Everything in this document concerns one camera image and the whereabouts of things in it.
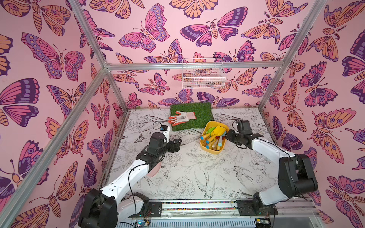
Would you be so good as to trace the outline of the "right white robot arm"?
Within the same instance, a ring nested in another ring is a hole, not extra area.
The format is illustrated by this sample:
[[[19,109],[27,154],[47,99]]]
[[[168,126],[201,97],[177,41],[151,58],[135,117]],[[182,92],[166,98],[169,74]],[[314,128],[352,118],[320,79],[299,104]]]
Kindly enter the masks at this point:
[[[229,130],[226,140],[237,146],[244,145],[265,156],[278,165],[277,184],[253,195],[247,209],[242,201],[237,201],[240,212],[254,215],[277,215],[274,206],[296,196],[302,196],[318,190],[311,160],[305,154],[295,154],[262,139],[261,134],[242,134]]]

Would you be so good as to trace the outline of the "yellow plastic storage box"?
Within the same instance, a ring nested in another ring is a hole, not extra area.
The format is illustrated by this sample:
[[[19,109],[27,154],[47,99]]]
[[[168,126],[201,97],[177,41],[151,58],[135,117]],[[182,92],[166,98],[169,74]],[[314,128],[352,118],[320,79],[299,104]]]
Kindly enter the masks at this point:
[[[217,126],[222,126],[226,129],[226,131],[224,132],[224,134],[222,136],[217,136],[215,138],[208,137],[206,140],[201,140],[201,138],[199,139],[200,147],[204,151],[209,152],[211,154],[219,154],[223,151],[224,146],[227,141],[225,136],[229,131],[229,127],[223,123],[219,123],[216,121],[209,121],[202,133],[202,135],[204,135],[209,128],[217,127]]]

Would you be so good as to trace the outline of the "yellow shovel blue-tipped handle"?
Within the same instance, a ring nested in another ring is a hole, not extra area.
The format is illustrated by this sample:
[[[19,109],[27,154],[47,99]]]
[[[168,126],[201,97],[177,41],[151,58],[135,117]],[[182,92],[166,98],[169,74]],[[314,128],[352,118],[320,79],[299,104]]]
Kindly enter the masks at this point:
[[[208,134],[204,134],[201,136],[201,140],[206,140],[208,137],[217,137],[217,136],[222,136],[224,134],[224,132],[226,131],[226,129],[222,126],[217,126],[215,127],[214,131],[211,133],[211,135]]]

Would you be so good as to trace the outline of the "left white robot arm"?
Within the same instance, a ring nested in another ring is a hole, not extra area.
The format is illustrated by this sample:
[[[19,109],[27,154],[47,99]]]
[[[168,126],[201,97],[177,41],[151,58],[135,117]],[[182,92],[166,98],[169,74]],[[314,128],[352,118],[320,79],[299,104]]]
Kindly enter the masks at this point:
[[[182,140],[169,140],[168,132],[152,134],[149,145],[136,156],[132,165],[100,190],[85,197],[78,220],[81,228],[115,228],[129,216],[136,216],[145,204],[132,187],[162,162],[167,153],[180,151]]]

